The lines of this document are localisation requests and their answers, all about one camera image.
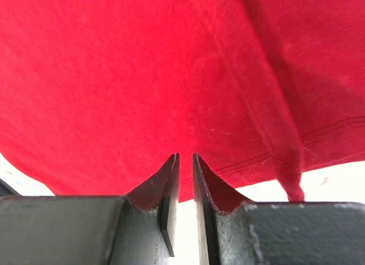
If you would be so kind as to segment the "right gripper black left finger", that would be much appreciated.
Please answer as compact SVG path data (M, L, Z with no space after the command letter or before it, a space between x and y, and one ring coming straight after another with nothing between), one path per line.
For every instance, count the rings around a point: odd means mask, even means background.
M2 264L168 264L180 156L126 195L56 196L1 159Z

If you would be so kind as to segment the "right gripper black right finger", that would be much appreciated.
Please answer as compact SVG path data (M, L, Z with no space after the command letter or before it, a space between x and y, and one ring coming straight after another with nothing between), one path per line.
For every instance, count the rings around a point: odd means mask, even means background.
M364 263L364 204L255 202L192 162L201 264Z

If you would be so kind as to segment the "dark red t-shirt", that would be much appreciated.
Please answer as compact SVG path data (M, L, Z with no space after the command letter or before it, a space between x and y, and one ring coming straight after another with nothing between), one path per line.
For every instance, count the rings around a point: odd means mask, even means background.
M236 187L364 159L364 0L1 0L1 154L124 194L180 154Z

